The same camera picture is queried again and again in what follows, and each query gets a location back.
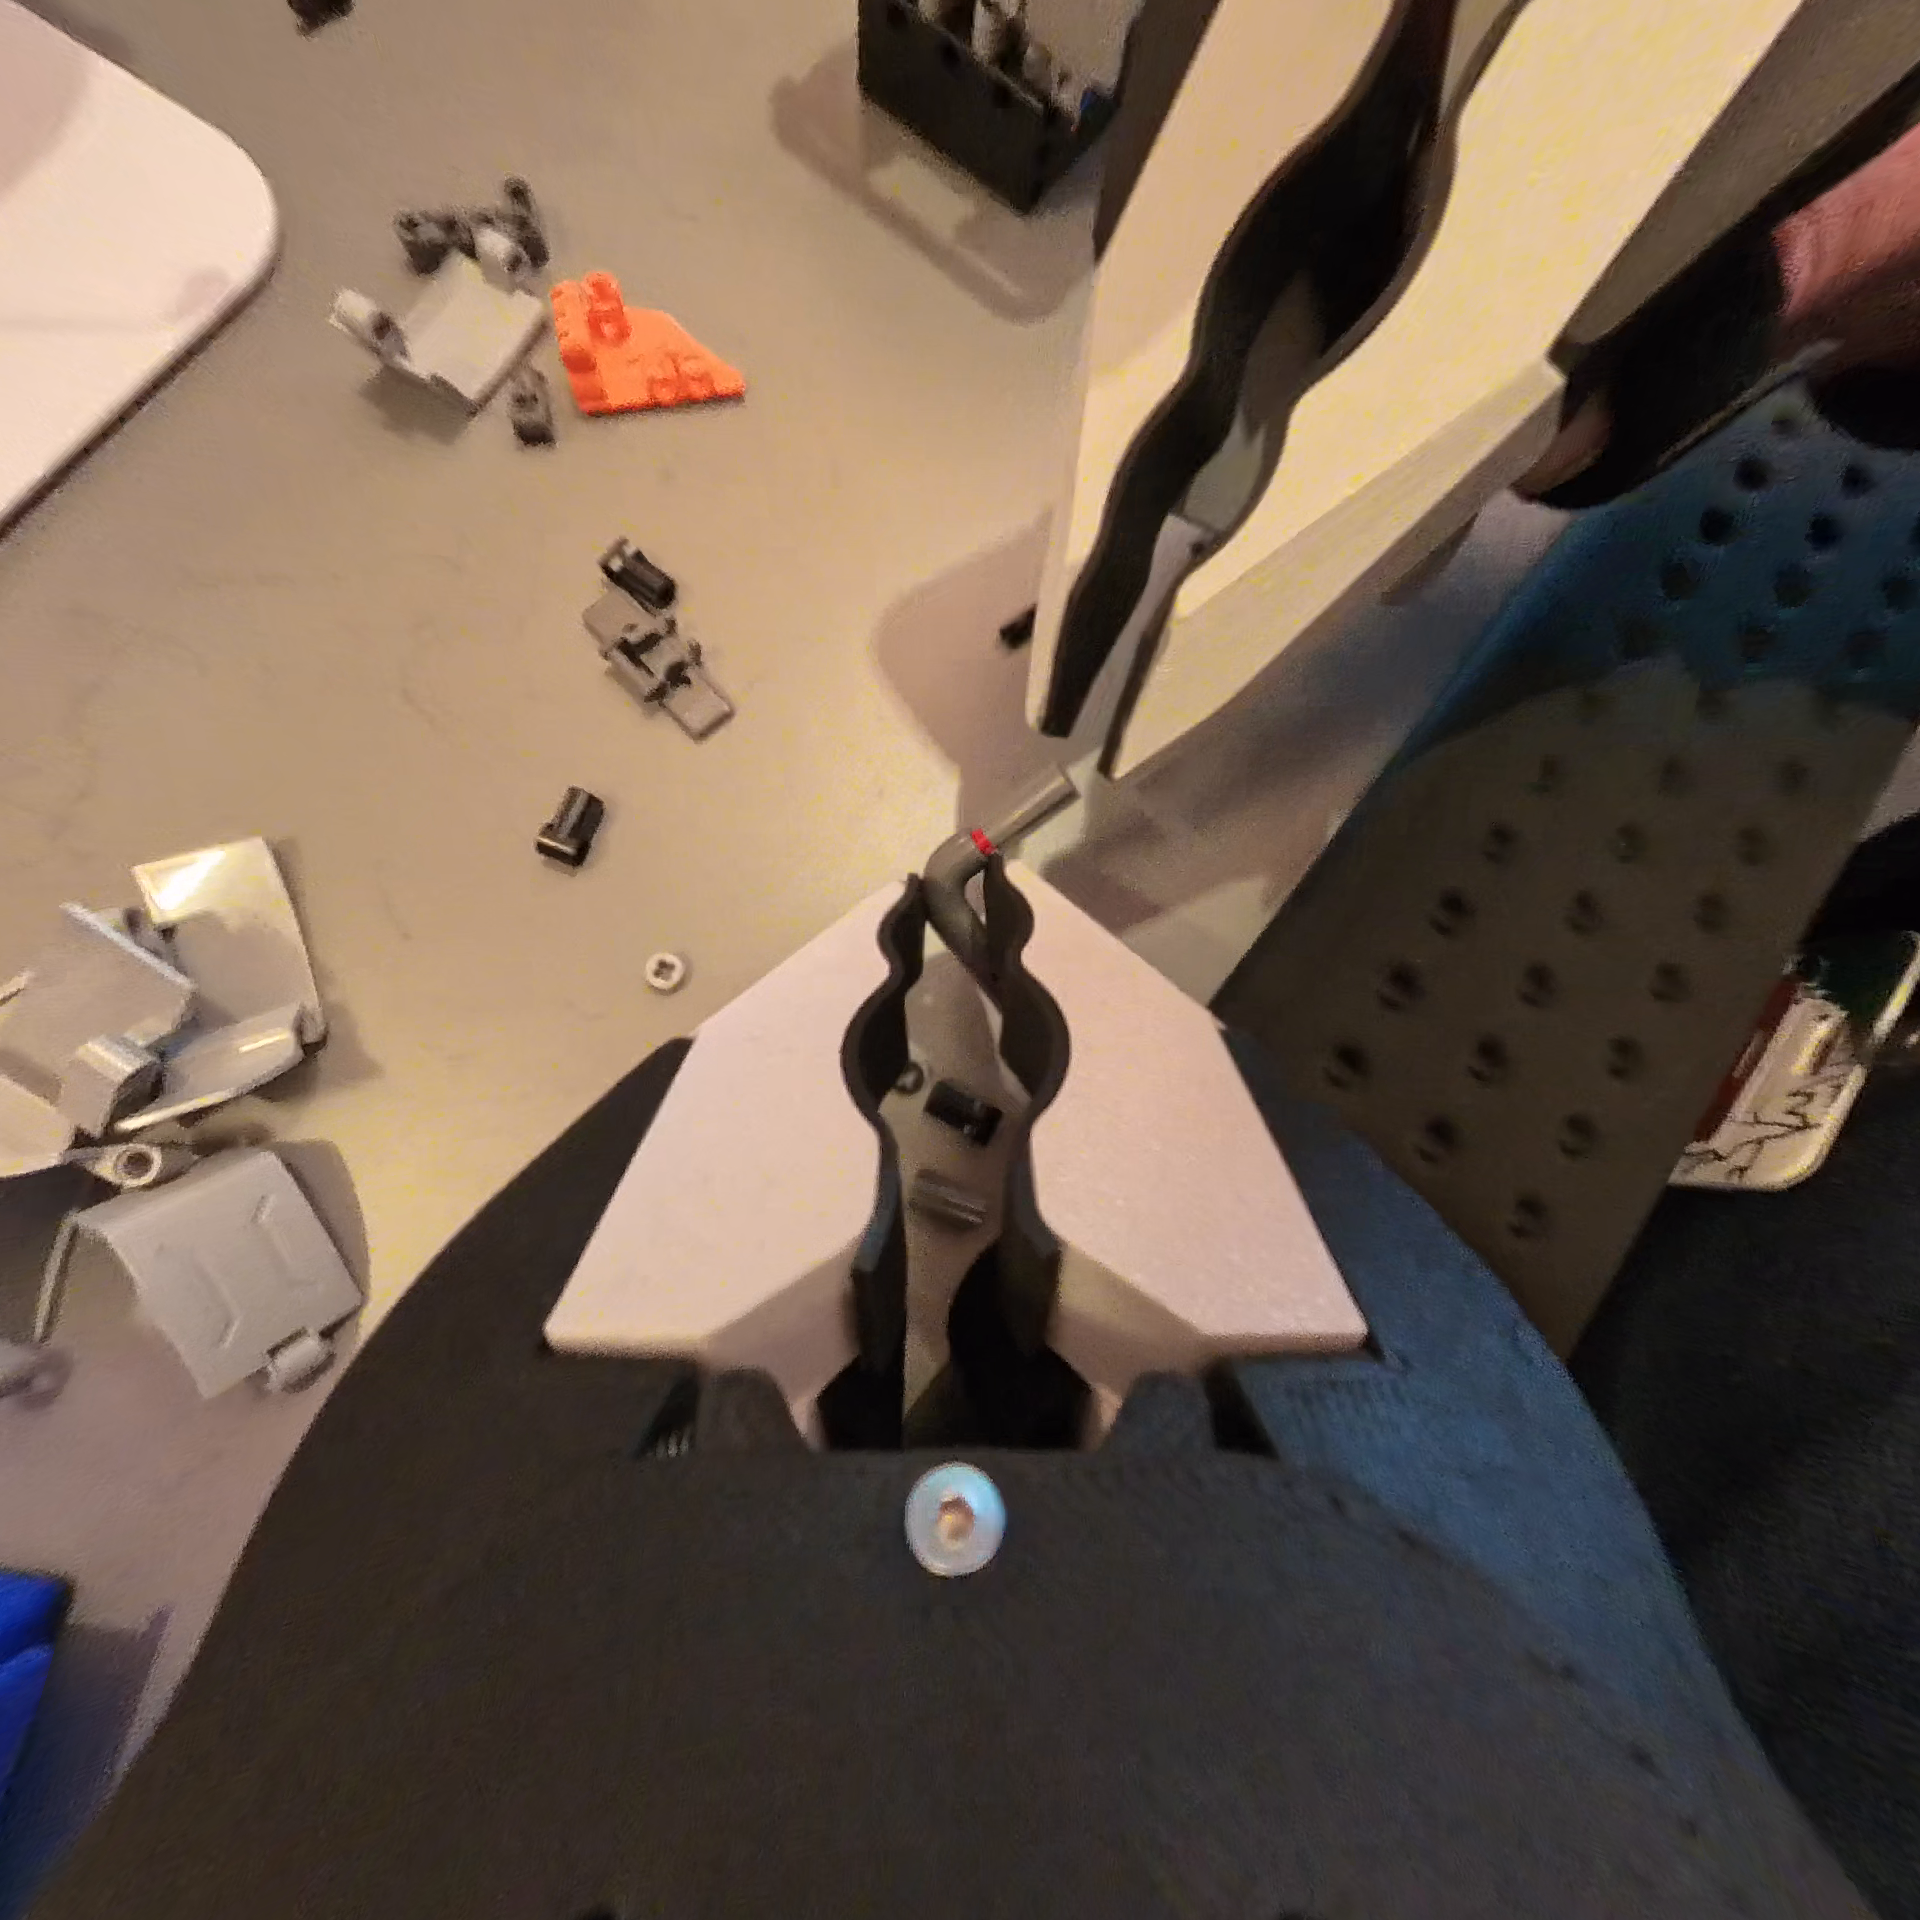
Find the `black block with holes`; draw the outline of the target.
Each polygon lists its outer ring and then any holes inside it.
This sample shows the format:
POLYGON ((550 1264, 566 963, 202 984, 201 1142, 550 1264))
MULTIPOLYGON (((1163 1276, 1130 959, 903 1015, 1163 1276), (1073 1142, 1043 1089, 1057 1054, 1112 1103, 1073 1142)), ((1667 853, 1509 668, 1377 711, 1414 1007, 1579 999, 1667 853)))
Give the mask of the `black block with holes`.
POLYGON ((873 108, 1020 214, 1047 199, 1116 110, 1115 102, 1071 120, 976 61, 918 3, 857 5, 857 78, 873 108))

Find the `grey toy elbow pipe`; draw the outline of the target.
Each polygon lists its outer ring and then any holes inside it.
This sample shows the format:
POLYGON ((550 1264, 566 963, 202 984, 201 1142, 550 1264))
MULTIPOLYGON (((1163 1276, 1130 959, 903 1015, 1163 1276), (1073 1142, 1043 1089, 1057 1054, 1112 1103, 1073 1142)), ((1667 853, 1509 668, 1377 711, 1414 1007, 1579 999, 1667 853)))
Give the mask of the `grey toy elbow pipe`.
POLYGON ((973 975, 984 999, 1004 1005, 1008 945, 993 877, 1004 870, 1004 859, 998 853, 980 859, 966 837, 969 829, 957 829, 927 855, 921 870, 923 919, 973 975))

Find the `black perforated board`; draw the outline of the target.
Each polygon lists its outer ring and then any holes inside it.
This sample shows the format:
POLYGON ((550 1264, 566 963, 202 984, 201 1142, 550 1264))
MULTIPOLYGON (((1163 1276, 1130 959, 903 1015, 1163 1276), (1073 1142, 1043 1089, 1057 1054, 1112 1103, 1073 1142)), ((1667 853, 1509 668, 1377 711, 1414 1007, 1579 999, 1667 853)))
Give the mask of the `black perforated board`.
POLYGON ((1916 735, 1916 448, 1582 512, 1211 994, 1567 1354, 1916 735))

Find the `orange toy wedge piece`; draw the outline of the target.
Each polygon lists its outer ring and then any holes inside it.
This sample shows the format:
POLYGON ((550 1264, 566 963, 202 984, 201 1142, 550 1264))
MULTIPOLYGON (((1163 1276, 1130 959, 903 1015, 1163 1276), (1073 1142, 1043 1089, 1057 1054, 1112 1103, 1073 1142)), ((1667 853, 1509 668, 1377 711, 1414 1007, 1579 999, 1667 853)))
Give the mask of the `orange toy wedge piece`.
POLYGON ((566 387, 580 416, 739 402, 749 377, 677 316, 628 303, 615 275, 550 286, 566 387))

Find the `dark grey angled toy beam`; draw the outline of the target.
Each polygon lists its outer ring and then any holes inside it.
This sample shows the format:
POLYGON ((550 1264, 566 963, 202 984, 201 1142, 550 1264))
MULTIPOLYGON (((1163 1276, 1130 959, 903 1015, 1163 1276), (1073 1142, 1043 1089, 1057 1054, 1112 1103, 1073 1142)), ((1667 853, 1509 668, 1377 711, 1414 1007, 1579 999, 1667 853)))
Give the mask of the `dark grey angled toy beam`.
POLYGON ((412 275, 430 278, 454 254, 525 285, 550 264, 550 236, 533 185, 507 177, 494 203, 404 204, 391 219, 412 275))

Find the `white green badge card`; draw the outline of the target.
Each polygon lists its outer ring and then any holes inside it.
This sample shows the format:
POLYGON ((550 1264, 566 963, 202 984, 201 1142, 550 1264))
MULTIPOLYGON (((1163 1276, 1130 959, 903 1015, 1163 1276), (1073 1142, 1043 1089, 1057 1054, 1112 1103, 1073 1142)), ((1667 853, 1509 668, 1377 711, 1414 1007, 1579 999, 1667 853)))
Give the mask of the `white green badge card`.
POLYGON ((1913 1012, 1913 929, 1803 945, 1671 1164, 1668 1188, 1771 1195, 1803 1184, 1913 1012))

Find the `grey curved toy panel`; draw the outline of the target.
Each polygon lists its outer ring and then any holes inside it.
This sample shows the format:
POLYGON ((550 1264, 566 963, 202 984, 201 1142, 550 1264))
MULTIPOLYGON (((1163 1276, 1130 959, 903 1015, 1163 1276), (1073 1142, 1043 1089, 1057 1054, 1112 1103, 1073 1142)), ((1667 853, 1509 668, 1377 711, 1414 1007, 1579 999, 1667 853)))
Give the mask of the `grey curved toy panel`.
POLYGON ((57 1331, 71 1257, 88 1240, 120 1265, 133 1307, 206 1399, 244 1382, 272 1394, 307 1388, 364 1307, 328 1220, 275 1148, 229 1148, 66 1214, 42 1264, 35 1346, 57 1331))

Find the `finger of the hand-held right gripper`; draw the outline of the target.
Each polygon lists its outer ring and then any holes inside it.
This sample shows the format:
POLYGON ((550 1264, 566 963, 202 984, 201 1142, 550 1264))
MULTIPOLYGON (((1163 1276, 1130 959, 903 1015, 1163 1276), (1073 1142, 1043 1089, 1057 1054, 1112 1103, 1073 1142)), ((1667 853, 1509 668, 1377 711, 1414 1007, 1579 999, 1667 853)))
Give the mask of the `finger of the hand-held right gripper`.
POLYGON ((1434 241, 1294 407, 1238 532, 1179 586, 1108 752, 1170 755, 1298 640, 1460 536, 1556 438, 1550 348, 1798 3, 1530 3, 1472 86, 1434 241))
POLYGON ((1149 3, 1097 204, 1073 467, 1028 716, 1067 736, 1225 448, 1268 316, 1298 363, 1374 313, 1446 168, 1452 3, 1149 3))

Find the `white metal stand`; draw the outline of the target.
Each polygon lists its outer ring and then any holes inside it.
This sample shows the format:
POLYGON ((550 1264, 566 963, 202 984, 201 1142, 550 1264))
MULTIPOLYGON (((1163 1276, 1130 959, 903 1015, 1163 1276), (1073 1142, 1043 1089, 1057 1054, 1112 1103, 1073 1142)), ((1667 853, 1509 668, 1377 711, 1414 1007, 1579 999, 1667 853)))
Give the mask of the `white metal stand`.
POLYGON ((2 3, 2 524, 206 348, 277 250, 244 145, 2 3))

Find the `blue plastic bin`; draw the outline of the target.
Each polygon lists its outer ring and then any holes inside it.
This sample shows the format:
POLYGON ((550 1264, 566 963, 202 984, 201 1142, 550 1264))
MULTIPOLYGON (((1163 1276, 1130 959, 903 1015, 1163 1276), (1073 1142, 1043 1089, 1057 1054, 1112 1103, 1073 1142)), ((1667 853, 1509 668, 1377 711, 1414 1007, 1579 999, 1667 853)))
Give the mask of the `blue plastic bin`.
POLYGON ((71 1583, 49 1569, 2 1567, 2 1899, 11 1855, 25 1796, 25 1763, 35 1752, 71 1583))

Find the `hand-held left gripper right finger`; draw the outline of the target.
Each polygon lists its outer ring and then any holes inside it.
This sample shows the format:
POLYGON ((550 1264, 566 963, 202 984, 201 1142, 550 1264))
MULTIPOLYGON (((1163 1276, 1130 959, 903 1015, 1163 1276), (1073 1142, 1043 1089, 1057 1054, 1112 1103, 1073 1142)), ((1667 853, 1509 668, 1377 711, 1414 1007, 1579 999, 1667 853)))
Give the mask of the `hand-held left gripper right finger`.
POLYGON ((1023 862, 980 877, 1005 1119, 985 1324, 1122 1398, 1367 1322, 1214 1015, 1023 862))

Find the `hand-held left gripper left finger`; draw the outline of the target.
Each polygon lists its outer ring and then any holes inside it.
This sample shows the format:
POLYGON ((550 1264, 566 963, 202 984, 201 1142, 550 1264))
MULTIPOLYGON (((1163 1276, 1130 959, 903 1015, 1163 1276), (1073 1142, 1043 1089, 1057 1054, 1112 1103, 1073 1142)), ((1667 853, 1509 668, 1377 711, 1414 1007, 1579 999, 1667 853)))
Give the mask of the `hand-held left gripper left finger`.
POLYGON ((884 1099, 923 967, 918 877, 859 900, 694 1034, 550 1320, 560 1354, 903 1398, 906 1204, 884 1099))

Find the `grey toy hinge assembly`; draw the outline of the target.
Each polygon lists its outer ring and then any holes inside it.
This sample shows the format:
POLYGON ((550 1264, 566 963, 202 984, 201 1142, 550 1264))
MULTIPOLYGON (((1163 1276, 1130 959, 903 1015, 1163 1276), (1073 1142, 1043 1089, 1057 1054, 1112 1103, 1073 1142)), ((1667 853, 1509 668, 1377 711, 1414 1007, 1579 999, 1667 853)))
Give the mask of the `grey toy hinge assembly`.
POLYGON ((650 611, 616 586, 600 590, 580 615, 609 677, 623 693, 703 742, 735 717, 732 697, 709 677, 700 640, 677 615, 650 611))

